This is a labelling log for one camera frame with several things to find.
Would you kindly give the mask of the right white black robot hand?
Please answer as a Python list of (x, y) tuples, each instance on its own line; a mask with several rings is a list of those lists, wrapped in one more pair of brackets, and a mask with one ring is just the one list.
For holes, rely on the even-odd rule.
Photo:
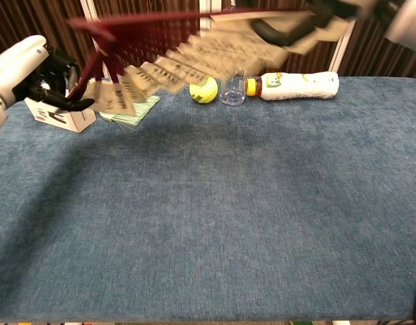
[(374, 15), (385, 28), (385, 38), (416, 51), (416, 0), (408, 1), (310, 1), (314, 14), (291, 31), (275, 30), (261, 19), (250, 26), (265, 42), (290, 46), (307, 37), (315, 28), (324, 28), (334, 17), (344, 20)]

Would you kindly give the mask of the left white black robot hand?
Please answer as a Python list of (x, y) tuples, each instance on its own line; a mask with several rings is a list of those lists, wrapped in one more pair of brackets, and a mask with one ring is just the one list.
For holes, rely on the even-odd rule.
[(80, 73), (77, 61), (52, 47), (42, 35), (33, 35), (0, 54), (0, 111), (30, 98), (65, 111), (82, 111), (94, 100), (70, 100)]

